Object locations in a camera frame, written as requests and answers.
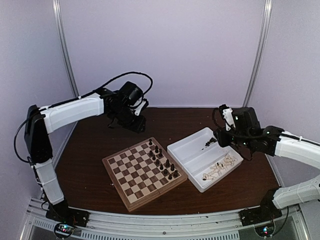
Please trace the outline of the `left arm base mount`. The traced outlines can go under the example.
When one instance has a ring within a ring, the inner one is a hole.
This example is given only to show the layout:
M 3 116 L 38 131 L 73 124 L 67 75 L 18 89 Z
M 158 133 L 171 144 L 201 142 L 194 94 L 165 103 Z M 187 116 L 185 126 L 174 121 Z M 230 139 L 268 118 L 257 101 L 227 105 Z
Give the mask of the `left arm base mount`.
M 51 207 L 47 210 L 45 217 L 56 222 L 62 222 L 75 227 L 86 227 L 90 213 L 85 210 L 70 208 L 70 215 L 67 218 L 59 216 Z

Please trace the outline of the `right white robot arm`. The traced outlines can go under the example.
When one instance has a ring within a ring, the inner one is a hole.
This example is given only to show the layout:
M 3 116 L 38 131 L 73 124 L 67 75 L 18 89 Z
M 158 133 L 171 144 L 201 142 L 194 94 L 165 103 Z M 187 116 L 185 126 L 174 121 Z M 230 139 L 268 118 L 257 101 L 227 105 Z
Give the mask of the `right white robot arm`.
M 320 139 L 320 131 L 316 130 L 320 124 L 314 120 L 304 119 L 300 114 L 302 110 L 295 108 L 280 109 L 279 107 L 259 108 L 262 114 L 262 123 L 284 127 L 287 130 L 301 134 L 303 131 L 313 140 Z M 305 163 L 293 159 L 264 155 L 254 152 L 242 146 L 231 146 L 244 158 L 245 163 L 241 165 L 244 175 L 248 178 L 245 183 L 245 193 L 249 202 L 247 207 L 259 205 L 268 190 L 277 186 L 275 181 L 282 187 L 290 187 L 294 184 L 310 180 L 320 174 L 320 170 Z

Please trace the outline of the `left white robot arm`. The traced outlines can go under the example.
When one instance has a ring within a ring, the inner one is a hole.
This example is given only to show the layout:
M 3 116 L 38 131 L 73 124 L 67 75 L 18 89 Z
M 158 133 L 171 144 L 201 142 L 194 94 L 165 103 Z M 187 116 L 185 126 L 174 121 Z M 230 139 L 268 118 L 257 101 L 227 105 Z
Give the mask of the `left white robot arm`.
M 145 131 L 146 118 L 141 113 L 148 105 L 145 93 L 136 84 L 127 81 L 119 90 L 99 87 L 60 103 L 29 107 L 24 140 L 30 164 L 52 207 L 53 215 L 61 222 L 69 221 L 72 211 L 55 172 L 49 135 L 69 124 L 100 115 L 116 120 L 122 128 L 142 133 Z

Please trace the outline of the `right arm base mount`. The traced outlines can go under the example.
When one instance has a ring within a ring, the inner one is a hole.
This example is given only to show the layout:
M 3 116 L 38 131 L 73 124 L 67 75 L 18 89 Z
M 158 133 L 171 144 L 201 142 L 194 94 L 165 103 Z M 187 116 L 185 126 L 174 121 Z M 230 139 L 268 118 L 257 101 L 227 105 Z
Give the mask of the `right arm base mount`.
M 282 216 L 282 211 L 277 209 L 273 203 L 261 203 L 258 207 L 243 209 L 238 214 L 241 224 L 249 226 L 279 218 Z

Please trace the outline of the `dark chess king piece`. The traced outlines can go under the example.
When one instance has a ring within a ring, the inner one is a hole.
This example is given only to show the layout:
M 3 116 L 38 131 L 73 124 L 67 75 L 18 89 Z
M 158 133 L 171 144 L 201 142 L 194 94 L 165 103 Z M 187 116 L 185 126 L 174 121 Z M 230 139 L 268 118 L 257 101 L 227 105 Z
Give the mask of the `dark chess king piece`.
M 170 167 L 170 161 L 169 161 L 168 159 L 167 159 L 166 162 L 165 162 L 165 167 L 166 167 L 166 168 L 169 168 L 169 167 Z

